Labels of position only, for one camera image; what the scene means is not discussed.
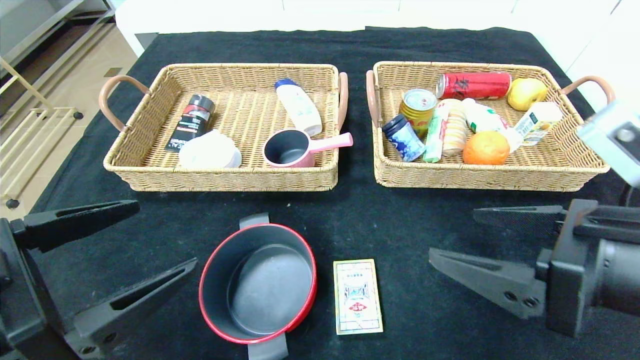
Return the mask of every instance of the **snack package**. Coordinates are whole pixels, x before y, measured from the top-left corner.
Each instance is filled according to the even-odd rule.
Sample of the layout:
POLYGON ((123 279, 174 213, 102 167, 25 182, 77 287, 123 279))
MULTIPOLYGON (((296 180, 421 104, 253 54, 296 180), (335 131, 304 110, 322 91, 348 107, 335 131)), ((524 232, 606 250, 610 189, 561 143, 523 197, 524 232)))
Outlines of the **snack package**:
POLYGON ((449 107, 447 104, 440 103, 433 112, 427 138, 424 141, 425 151, 422 159, 425 162, 437 163, 442 158, 442 144, 447 127, 447 117, 449 117, 449 107))
POLYGON ((474 133, 481 131, 503 131, 508 128, 507 122, 494 109, 478 104, 473 99, 462 100, 467 115, 467 124, 474 133))
POLYGON ((467 142, 467 116, 465 107, 457 99, 445 99, 440 101, 449 107, 449 116, 444 131, 442 155, 452 156, 459 154, 465 148, 467 142))

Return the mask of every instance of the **card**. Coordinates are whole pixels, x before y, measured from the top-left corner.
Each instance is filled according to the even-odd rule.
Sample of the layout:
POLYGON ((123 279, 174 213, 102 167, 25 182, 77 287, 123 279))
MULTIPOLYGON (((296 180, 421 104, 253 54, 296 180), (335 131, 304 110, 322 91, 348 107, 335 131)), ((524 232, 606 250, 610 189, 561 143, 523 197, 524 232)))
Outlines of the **card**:
POLYGON ((373 259, 333 262, 335 332, 383 332, 376 265, 373 259))

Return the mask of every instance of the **black tablecloth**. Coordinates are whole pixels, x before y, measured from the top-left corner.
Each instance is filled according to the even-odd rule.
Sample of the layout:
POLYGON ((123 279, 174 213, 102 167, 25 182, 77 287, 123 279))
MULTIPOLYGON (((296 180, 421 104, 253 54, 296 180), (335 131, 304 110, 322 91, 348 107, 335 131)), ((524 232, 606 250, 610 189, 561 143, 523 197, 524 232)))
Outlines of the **black tablecloth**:
MULTIPOLYGON (((34 211, 136 199, 141 212, 108 230, 35 254, 66 319, 123 286, 196 256, 198 271, 241 217, 262 211, 299 231, 313 248, 319 285, 308 318, 288 335, 291 359, 638 359, 640 320, 597 309, 582 336, 549 331, 543 318, 519 320, 428 263, 438 247, 530 265, 553 240, 475 224, 487 206, 561 204, 572 198, 614 204, 622 180, 613 172, 576 193, 384 188, 373 176, 365 71, 381 60, 471 61, 540 65, 561 86, 568 78, 529 33, 367 29, 354 32, 192 33, 160 35, 129 72, 150 85, 161 67, 189 62, 331 63, 349 74, 339 182, 319 193, 138 193, 102 167, 117 136, 99 113, 41 196, 34 211), (332 262, 374 258, 385 332, 335 334, 332 262)), ((583 117, 593 113, 579 94, 583 117)), ((119 86, 109 104, 128 119, 140 92, 119 86)), ((119 346, 115 359, 244 359, 246 347, 215 335, 200 316, 198 276, 119 346)))

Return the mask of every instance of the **pink saucepan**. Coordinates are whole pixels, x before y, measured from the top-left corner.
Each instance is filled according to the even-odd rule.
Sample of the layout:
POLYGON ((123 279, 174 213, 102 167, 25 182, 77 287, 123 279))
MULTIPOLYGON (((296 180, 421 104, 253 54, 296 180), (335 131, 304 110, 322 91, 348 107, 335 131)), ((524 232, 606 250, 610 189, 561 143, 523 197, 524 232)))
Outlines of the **pink saucepan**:
POLYGON ((313 167, 314 153, 352 145, 353 138, 350 133, 311 140, 304 131, 284 129, 269 137, 264 144, 262 154, 272 167, 313 167))

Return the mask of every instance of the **blue can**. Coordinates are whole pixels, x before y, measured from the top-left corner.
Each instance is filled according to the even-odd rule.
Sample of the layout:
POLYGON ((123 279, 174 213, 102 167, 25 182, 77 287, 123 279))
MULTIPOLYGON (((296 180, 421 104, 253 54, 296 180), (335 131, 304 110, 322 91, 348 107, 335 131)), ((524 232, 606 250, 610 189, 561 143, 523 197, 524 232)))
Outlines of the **blue can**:
POLYGON ((424 144, 415 134, 411 124, 403 114, 384 124, 382 132, 394 144, 394 147, 396 147, 405 162, 416 160, 424 152, 424 144))

